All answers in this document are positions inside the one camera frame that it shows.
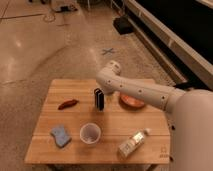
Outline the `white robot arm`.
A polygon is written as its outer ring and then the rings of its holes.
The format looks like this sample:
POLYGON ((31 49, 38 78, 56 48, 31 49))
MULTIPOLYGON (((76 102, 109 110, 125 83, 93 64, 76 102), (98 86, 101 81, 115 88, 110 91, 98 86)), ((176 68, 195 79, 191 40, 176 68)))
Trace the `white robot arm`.
POLYGON ((213 91, 184 91, 120 75, 108 62, 96 75, 105 94, 115 91, 142 100, 171 116, 170 171, 213 171, 213 91))

